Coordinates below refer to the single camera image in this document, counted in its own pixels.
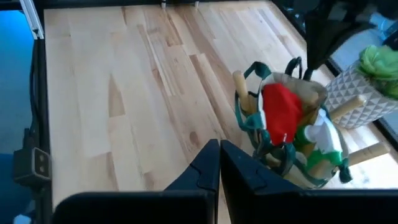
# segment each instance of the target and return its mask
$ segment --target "black electrical outlet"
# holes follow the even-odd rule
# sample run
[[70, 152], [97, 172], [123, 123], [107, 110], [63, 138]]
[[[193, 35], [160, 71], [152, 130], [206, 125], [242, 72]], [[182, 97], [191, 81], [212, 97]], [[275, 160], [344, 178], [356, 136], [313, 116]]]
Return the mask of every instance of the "black electrical outlet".
[[14, 152], [14, 182], [37, 188], [51, 179], [51, 158], [37, 147]]

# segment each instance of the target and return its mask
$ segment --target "black metal frame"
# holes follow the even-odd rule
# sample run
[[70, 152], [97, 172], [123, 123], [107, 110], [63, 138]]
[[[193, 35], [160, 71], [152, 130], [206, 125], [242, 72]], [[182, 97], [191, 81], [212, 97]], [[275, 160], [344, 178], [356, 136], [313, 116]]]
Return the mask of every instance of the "black metal frame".
[[[100, 0], [100, 1], [48, 1], [48, 0], [34, 0], [37, 13], [44, 26], [44, 9], [55, 9], [65, 7], [101, 7], [101, 6], [127, 6], [127, 5], [139, 5], [139, 4], [161, 4], [162, 0]], [[179, 3], [188, 4], [194, 3], [193, 0], [181, 0]], [[292, 23], [299, 34], [305, 37], [305, 32], [298, 24], [297, 20], [293, 15], [287, 12], [281, 5], [276, 4], [283, 15]], [[19, 1], [0, 2], [1, 10], [21, 10]], [[37, 127], [39, 134], [37, 144], [41, 150], [50, 153], [50, 133], [49, 133], [49, 111], [48, 111], [48, 97], [47, 97], [47, 70], [46, 70], [46, 55], [45, 55], [45, 40], [36, 40], [34, 43], [35, 52], [32, 58], [34, 63], [34, 74], [35, 74], [35, 89], [37, 90], [38, 109], [41, 122]], [[341, 70], [333, 59], [329, 59], [326, 63], [334, 76], [337, 76]], [[387, 138], [392, 146], [398, 150], [398, 136], [386, 123], [384, 119], [379, 119], [374, 122], [377, 129]], [[52, 191], [51, 183], [48, 183], [39, 194], [35, 195], [36, 199], [36, 220], [39, 224], [51, 223], [52, 217]]]

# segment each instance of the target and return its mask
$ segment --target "red fabric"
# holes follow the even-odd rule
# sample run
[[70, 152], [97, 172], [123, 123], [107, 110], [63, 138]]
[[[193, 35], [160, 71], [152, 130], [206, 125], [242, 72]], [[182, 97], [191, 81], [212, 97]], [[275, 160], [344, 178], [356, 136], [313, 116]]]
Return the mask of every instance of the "red fabric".
[[297, 125], [303, 117], [301, 99], [280, 83], [262, 89], [263, 110], [273, 145], [293, 142]]

